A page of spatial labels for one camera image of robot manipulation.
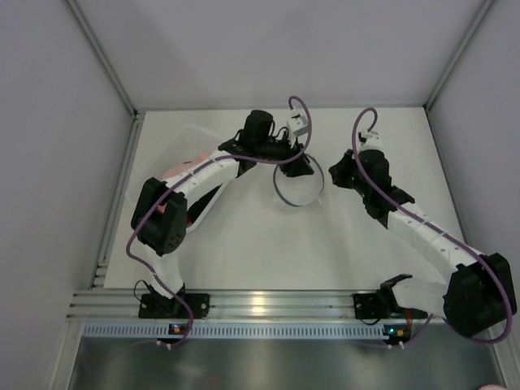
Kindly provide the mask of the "round mesh laundry bag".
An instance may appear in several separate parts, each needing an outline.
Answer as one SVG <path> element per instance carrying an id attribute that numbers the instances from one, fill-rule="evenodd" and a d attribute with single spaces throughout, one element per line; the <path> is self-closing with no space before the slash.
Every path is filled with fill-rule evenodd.
<path id="1" fill-rule="evenodd" d="M 310 175 L 288 177 L 281 166 L 276 166 L 272 174 L 274 194 L 271 202 L 282 210 L 297 209 L 320 202 L 325 187 L 325 175 L 318 160 L 306 154 L 305 161 L 311 169 Z"/>

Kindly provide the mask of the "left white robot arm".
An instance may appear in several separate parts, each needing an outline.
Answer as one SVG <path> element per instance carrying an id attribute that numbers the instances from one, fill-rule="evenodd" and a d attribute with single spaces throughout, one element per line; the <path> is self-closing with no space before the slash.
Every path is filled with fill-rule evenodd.
<path id="1" fill-rule="evenodd" d="M 149 252 L 144 264 L 160 296 L 172 299 L 184 287 L 174 252 L 195 220 L 189 213 L 193 207 L 207 209 L 219 190 L 258 163 L 273 164 L 289 177 L 312 174 L 307 144 L 298 140 L 312 131 L 308 111 L 291 109 L 278 133 L 273 123 L 270 113 L 252 110 L 243 128 L 200 162 L 169 179 L 152 177 L 143 184 L 131 219 L 132 238 Z"/>

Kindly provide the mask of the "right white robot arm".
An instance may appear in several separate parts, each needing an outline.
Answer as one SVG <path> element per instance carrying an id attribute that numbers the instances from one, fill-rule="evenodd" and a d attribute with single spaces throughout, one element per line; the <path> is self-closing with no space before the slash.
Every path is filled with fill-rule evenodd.
<path id="1" fill-rule="evenodd" d="M 347 150 L 330 167 L 332 183 L 352 189 L 367 214 L 421 254 L 443 277 L 428 282 L 401 274 L 383 282 L 389 311 L 420 310 L 443 318 L 464 337 L 500 323 L 510 325 L 518 307 L 509 262 L 467 246 L 427 218 L 413 197 L 392 183 L 380 150 Z"/>

